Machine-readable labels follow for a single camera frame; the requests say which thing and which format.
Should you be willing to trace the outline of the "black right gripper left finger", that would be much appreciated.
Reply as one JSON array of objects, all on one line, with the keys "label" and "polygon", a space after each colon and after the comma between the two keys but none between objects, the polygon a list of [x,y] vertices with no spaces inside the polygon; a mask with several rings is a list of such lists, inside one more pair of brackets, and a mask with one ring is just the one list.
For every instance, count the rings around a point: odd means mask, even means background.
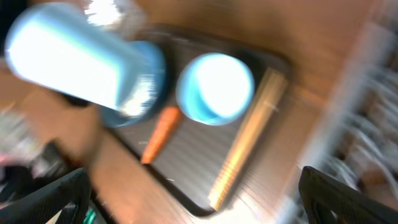
[{"label": "black right gripper left finger", "polygon": [[83,223],[90,195],[90,178],[79,168],[2,208],[1,223],[47,223],[58,213],[57,223]]}]

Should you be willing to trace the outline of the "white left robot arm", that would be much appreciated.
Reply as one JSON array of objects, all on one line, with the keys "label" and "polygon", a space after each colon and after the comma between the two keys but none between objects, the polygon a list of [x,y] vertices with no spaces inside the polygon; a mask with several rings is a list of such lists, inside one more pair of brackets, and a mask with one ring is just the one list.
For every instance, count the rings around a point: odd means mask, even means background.
[{"label": "white left robot arm", "polygon": [[42,145],[25,117],[1,111],[1,203],[10,203],[71,172],[53,139]]}]

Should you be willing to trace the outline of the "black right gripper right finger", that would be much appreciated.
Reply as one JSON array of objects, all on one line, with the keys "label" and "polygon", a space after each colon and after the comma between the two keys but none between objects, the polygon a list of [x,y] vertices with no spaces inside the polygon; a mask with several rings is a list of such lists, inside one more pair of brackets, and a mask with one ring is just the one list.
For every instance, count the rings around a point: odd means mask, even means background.
[{"label": "black right gripper right finger", "polygon": [[302,169],[298,190],[309,223],[397,223],[396,210],[313,167]]}]

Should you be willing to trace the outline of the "light blue cup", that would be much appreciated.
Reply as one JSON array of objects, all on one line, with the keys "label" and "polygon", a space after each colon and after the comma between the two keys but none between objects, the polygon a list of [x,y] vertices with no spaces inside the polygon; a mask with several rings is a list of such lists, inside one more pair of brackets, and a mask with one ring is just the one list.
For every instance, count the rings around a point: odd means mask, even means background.
[{"label": "light blue cup", "polygon": [[67,2],[26,9],[12,23],[5,50],[20,79],[114,110],[145,73],[131,44],[87,23]]}]

